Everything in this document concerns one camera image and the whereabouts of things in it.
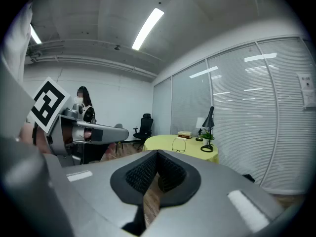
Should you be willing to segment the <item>person's left hand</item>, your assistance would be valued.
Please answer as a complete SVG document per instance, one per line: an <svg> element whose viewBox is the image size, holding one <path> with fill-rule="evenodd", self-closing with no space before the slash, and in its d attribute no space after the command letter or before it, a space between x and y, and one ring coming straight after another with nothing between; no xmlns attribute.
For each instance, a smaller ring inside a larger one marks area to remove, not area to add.
<svg viewBox="0 0 316 237"><path fill-rule="evenodd" d="M62 134L64 144L69 144L74 141L88 141L91 138L91 130L82 126L63 126Z"/></svg>

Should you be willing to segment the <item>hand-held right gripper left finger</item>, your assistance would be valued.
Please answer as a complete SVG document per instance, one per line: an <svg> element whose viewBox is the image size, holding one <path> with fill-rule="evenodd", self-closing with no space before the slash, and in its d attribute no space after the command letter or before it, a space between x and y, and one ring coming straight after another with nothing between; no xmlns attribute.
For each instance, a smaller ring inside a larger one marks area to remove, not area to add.
<svg viewBox="0 0 316 237"><path fill-rule="evenodd" d="M62 168L46 155L49 191L46 213L65 237L156 237L157 221L146 227L142 208L121 201L110 178L120 167L147 156L142 152L116 160Z"/></svg>

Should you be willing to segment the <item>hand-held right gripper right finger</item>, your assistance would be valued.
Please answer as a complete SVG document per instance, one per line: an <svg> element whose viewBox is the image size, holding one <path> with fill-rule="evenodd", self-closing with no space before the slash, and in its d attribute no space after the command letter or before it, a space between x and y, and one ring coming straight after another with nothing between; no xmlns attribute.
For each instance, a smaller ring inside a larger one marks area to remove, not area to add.
<svg viewBox="0 0 316 237"><path fill-rule="evenodd" d="M195 167L201 184L185 204L160 210L155 220L143 232L144 237L247 237L252 231L231 203L228 194L242 191L269 221L284 210L261 187L250 182L231 168L169 152L173 157Z"/></svg>

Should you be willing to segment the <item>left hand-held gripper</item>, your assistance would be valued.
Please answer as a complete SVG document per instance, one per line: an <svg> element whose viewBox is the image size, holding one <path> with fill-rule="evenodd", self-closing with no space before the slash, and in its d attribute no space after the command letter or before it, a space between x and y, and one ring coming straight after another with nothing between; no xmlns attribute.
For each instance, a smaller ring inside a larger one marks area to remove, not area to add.
<svg viewBox="0 0 316 237"><path fill-rule="evenodd" d="M52 78L47 77L36 90L35 103L31 109L34 120L32 143L37 144L37 131L41 128L50 151L54 155L71 155L73 144L66 146L63 140L62 127L64 124L87 128L91 136L83 140L86 144L111 144L124 141L129 137L125 128L117 128L100 124L84 122L83 108L74 102L71 96Z"/></svg>

